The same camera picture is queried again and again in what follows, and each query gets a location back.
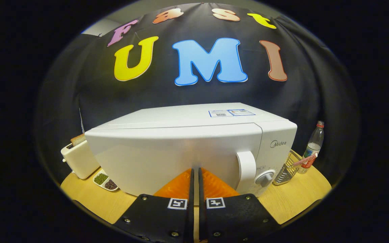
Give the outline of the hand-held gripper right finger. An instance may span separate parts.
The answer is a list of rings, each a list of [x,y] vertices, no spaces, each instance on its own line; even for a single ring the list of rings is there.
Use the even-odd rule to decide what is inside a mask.
[[[281,225],[253,194],[205,197],[199,168],[199,240],[209,243],[261,243]]]

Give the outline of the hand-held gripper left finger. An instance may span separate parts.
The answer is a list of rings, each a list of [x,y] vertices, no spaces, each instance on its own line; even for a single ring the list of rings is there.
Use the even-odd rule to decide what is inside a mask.
[[[139,195],[113,227],[142,243],[193,243],[194,171],[179,177],[170,195]]]

